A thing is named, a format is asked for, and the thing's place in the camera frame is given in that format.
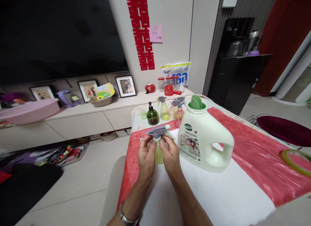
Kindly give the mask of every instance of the white detergent jug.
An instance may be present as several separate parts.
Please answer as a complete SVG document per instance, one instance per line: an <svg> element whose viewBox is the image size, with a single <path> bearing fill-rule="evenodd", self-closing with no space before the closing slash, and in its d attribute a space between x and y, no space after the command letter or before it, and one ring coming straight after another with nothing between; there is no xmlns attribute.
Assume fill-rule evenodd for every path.
<svg viewBox="0 0 311 226"><path fill-rule="evenodd" d="M200 168L223 172L233 152L232 134L207 112L207 105L199 96L193 95L186 106L178 132L180 155ZM224 150L217 150L213 143L223 143Z"/></svg>

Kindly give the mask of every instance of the black tv screen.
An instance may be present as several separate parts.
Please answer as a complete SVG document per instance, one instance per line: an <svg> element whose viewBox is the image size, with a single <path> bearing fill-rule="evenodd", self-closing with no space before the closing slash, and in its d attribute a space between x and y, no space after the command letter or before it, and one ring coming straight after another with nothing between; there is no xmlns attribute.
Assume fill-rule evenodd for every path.
<svg viewBox="0 0 311 226"><path fill-rule="evenodd" d="M108 0L0 0L0 86L129 71Z"/></svg>

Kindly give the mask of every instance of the framed photo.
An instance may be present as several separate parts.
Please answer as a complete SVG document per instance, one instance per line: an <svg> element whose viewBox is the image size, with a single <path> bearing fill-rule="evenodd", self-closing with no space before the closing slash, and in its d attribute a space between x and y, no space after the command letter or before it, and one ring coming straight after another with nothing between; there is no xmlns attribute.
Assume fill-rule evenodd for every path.
<svg viewBox="0 0 311 226"><path fill-rule="evenodd" d="M93 96L96 96L96 90L99 86L97 80L78 81L78 86L84 102L88 102Z"/></svg>
<svg viewBox="0 0 311 226"><path fill-rule="evenodd" d="M37 101L55 98L51 86L29 88L29 90Z"/></svg>
<svg viewBox="0 0 311 226"><path fill-rule="evenodd" d="M132 75L116 77L120 98L136 96Z"/></svg>

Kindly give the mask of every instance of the bracelet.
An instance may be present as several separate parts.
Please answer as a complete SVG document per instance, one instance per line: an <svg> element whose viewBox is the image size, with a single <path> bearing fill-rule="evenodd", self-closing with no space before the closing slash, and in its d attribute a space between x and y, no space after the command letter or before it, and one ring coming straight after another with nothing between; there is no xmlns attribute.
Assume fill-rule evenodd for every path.
<svg viewBox="0 0 311 226"><path fill-rule="evenodd" d="M120 220L126 225L126 226L135 226L137 222L139 221L140 215L138 215L137 220L135 221L130 221L127 218L125 218L124 213L122 212L122 204L124 201L120 204Z"/></svg>

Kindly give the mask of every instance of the pink tablecloth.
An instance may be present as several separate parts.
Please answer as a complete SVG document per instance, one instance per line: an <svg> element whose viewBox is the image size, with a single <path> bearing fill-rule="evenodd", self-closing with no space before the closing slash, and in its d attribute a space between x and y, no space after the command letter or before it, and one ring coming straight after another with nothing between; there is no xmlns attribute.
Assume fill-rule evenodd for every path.
<svg viewBox="0 0 311 226"><path fill-rule="evenodd" d="M292 170L280 158L279 153L288 149L287 146L226 116L219 109L213 107L208 109L208 112L233 135L235 146L232 158L269 196L276 207L311 191L311 178ZM176 129L173 122L166 124L171 125L171 130ZM149 130L150 128L131 134L118 207L137 180L137 151L140 139L145 137L146 131Z"/></svg>

